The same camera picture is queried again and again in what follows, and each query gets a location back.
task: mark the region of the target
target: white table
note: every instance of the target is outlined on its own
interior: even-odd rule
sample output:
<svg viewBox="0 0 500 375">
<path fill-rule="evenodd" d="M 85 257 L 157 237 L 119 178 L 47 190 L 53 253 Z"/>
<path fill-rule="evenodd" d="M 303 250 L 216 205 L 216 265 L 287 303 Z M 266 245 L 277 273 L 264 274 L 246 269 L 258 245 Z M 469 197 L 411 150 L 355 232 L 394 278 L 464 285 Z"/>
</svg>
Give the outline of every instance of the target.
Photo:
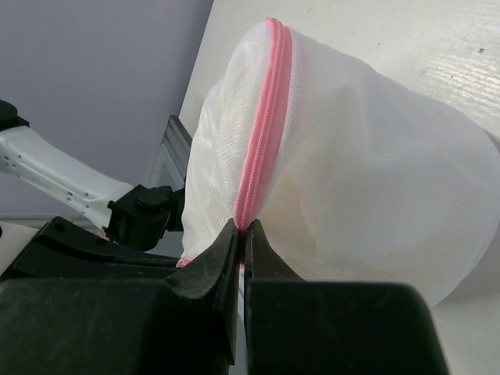
<svg viewBox="0 0 500 375">
<path fill-rule="evenodd" d="M 243 33 L 266 17 L 455 106 L 500 138 L 500 1 L 215 0 L 180 119 L 194 133 L 203 100 Z M 500 373 L 500 235 L 433 309 L 454 375 Z"/>
</svg>

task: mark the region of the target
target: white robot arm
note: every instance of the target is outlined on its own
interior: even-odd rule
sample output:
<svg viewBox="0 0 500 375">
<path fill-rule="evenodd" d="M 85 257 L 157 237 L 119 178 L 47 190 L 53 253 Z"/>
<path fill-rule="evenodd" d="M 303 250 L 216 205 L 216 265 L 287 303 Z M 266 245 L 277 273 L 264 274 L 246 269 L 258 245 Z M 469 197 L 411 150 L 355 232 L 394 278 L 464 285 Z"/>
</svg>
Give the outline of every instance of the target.
<svg viewBox="0 0 500 375">
<path fill-rule="evenodd" d="M 98 228 L 109 226 L 108 203 L 134 188 L 61 152 L 27 126 L 0 131 L 0 158 L 0 171 L 67 204 Z"/>
<path fill-rule="evenodd" d="M 180 231 L 184 189 L 146 188 L 109 178 L 45 141 L 0 100 L 0 171 L 25 180 L 86 216 L 107 237 L 147 251 Z"/>
</svg>

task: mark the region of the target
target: white mesh bag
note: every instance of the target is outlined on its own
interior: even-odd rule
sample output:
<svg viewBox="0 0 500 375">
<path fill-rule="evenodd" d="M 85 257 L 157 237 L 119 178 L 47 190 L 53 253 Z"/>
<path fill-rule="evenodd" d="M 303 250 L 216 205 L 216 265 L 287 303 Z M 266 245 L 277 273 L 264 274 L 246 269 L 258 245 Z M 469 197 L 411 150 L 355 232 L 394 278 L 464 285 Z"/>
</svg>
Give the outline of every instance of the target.
<svg viewBox="0 0 500 375">
<path fill-rule="evenodd" d="M 266 20 L 203 105 L 180 266 L 231 217 L 261 220 L 306 280 L 405 282 L 434 305 L 497 229 L 500 155 L 456 109 Z"/>
</svg>

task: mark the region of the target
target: screw hole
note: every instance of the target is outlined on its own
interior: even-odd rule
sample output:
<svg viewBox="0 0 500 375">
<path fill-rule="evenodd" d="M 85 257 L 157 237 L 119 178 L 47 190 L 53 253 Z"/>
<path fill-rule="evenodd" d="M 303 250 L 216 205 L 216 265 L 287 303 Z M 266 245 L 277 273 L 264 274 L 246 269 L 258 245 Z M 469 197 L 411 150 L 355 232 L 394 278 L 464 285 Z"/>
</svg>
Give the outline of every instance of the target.
<svg viewBox="0 0 500 375">
<path fill-rule="evenodd" d="M 56 232 L 58 232 L 58 233 L 63 233 L 63 232 L 65 232 L 65 231 L 66 231 L 66 227 L 64 227 L 64 225 L 62 225 L 62 224 L 59 224 L 59 223 L 58 223 L 58 224 L 56 224 L 56 225 L 54 226 L 54 230 L 55 230 Z"/>
</svg>

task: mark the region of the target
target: white wall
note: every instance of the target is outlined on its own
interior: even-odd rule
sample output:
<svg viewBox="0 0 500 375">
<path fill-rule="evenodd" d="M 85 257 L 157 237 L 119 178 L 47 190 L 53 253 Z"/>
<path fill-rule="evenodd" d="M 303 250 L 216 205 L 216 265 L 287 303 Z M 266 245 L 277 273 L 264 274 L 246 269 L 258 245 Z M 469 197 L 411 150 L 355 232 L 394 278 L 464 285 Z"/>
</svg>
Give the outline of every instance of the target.
<svg viewBox="0 0 500 375">
<path fill-rule="evenodd" d="M 212 0 L 4 0 L 0 98 L 47 141 L 95 169 L 147 184 L 178 114 Z M 0 175 L 0 216 L 59 214 Z"/>
</svg>

